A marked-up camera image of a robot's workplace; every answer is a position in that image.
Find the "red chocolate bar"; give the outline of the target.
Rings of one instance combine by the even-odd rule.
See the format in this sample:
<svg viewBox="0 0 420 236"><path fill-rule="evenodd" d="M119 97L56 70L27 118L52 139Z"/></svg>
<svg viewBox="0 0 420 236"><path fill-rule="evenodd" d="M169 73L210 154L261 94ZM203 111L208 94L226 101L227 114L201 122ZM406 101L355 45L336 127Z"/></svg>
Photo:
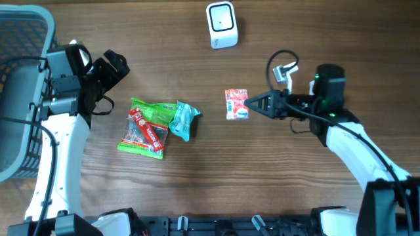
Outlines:
<svg viewBox="0 0 420 236"><path fill-rule="evenodd" d="M129 111L129 115L132 117L147 142L152 146L153 150L161 151L164 146L160 142L160 139L154 132L153 128L150 126L149 122L144 118L141 110L139 108L131 109Z"/></svg>

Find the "green candy bag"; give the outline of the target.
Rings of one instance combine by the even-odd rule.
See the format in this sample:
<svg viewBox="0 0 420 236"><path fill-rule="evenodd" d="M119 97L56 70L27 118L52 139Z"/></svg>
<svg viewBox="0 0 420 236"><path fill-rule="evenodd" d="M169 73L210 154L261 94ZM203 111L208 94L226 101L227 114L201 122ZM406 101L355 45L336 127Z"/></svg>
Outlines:
<svg viewBox="0 0 420 236"><path fill-rule="evenodd" d="M173 103L148 104L132 98L125 134L117 148L120 151L163 159L169 123L177 105Z"/></svg>

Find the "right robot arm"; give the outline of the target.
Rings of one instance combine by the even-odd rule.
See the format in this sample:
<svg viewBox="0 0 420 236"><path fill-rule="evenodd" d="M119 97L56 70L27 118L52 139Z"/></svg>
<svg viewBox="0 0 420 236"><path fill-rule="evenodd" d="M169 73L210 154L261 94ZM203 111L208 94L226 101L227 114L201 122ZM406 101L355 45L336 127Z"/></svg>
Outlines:
<svg viewBox="0 0 420 236"><path fill-rule="evenodd" d="M343 206L315 208L307 235L418 235L419 179L389 159L359 119L344 107L345 71L317 67L309 94L290 87L249 98L245 106L271 119L305 120L310 132L347 166L364 192L359 212Z"/></svg>

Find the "red tissue pack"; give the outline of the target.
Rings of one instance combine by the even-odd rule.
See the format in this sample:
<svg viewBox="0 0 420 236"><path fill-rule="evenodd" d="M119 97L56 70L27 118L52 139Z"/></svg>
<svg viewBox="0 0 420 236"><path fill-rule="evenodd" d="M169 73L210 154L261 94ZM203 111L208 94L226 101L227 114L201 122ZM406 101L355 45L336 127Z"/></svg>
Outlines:
<svg viewBox="0 0 420 236"><path fill-rule="evenodd" d="M243 120L249 118L249 108L245 106L245 101L248 99L246 89L231 88L225 90L225 98L227 120Z"/></svg>

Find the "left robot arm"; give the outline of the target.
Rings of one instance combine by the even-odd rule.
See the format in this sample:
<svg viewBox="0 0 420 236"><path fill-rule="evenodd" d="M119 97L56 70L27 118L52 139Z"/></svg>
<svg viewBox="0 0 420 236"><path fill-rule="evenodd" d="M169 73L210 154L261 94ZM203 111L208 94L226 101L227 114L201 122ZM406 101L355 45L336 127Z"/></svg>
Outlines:
<svg viewBox="0 0 420 236"><path fill-rule="evenodd" d="M35 193L23 224L9 235L132 235L132 210L117 210L89 223L82 217L80 177L83 149L96 103L130 69L124 56L107 50L103 58L84 63L83 45L49 50L50 93L39 106L43 143Z"/></svg>

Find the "teal snack packet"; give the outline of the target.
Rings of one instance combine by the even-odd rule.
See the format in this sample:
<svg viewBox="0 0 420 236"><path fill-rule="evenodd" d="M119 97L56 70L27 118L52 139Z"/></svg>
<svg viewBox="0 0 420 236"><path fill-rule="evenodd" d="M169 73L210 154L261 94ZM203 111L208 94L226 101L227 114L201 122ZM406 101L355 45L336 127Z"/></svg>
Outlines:
<svg viewBox="0 0 420 236"><path fill-rule="evenodd" d="M201 112L191 105L178 101L173 120L169 123L171 132L188 142L190 140L191 123L200 114Z"/></svg>

